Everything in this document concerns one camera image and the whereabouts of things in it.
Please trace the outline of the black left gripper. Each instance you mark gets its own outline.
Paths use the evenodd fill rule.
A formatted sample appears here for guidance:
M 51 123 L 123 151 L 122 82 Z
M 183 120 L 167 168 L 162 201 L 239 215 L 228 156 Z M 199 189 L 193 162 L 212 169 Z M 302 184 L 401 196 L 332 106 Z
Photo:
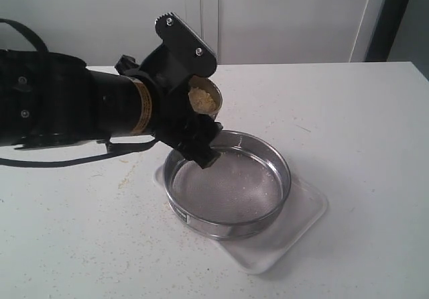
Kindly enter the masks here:
M 193 111 L 188 82 L 193 75 L 208 78 L 217 69 L 217 57 L 208 44 L 178 15 L 169 12 L 155 22 L 159 45 L 141 64 L 123 55 L 115 70 L 130 78 L 141 97 L 141 115 L 132 133 L 149 134 L 202 169 L 220 157 L 211 143 L 222 124 Z

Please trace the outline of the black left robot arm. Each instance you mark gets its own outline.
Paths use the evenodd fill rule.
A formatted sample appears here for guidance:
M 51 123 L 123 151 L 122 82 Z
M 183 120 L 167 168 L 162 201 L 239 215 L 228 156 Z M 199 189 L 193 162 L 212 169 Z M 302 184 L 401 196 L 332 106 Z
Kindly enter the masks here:
M 2 159 L 16 168 L 63 168 L 143 152 L 162 142 L 201 168 L 219 157 L 212 141 L 222 125 L 196 112 L 190 81 L 208 78 L 217 57 L 175 13 L 159 16 L 161 44 L 141 63 L 122 56 L 115 73 L 89 70 L 80 58 L 49 51 L 24 24 L 6 19 L 32 46 L 1 51 L 1 145 L 18 150 L 95 141 L 106 153 L 75 160 Z

